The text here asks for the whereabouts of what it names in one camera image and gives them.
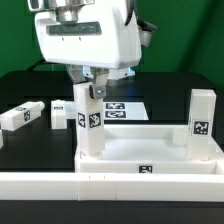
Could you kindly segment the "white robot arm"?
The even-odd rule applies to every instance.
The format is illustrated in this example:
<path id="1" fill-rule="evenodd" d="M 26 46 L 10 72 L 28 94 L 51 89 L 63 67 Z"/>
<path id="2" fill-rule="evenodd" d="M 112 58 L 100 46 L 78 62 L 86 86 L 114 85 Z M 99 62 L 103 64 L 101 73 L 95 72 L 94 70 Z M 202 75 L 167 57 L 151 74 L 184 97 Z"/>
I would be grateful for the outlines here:
<path id="1" fill-rule="evenodd" d="M 109 71 L 139 64 L 157 27 L 138 18 L 135 0 L 27 0 L 44 59 L 86 66 L 90 96 L 106 96 Z"/>

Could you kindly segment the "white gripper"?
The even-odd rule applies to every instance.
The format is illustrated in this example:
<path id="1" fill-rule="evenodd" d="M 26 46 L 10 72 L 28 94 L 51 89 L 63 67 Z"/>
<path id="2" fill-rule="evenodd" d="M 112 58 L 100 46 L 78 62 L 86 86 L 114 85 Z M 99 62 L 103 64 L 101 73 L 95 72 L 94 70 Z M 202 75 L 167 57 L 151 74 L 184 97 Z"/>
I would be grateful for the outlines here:
<path id="1" fill-rule="evenodd" d="M 106 96 L 109 69 L 135 66 L 141 58 L 131 0 L 34 0 L 35 28 L 43 57 L 67 65 L 73 84 L 93 75 L 90 96 Z"/>

